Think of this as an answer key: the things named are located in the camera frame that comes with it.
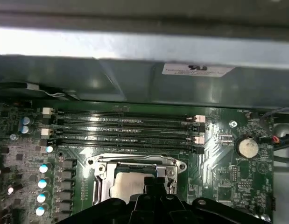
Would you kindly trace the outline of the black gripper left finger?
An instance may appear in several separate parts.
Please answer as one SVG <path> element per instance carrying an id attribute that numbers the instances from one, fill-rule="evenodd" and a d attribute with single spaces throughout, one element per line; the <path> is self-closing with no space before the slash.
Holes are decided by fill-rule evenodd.
<path id="1" fill-rule="evenodd" d="M 159 223 L 159 179 L 144 178 L 142 194 L 129 203 L 110 198 L 89 207 L 59 224 L 157 224 Z"/>

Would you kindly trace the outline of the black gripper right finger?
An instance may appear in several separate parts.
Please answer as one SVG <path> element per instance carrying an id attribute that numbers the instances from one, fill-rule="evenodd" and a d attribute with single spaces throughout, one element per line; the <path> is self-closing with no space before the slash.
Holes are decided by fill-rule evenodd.
<path id="1" fill-rule="evenodd" d="M 165 178 L 158 177 L 157 211 L 164 224 L 268 224 L 265 218 L 231 208 L 207 198 L 198 198 L 191 204 L 178 196 L 168 194 Z"/>

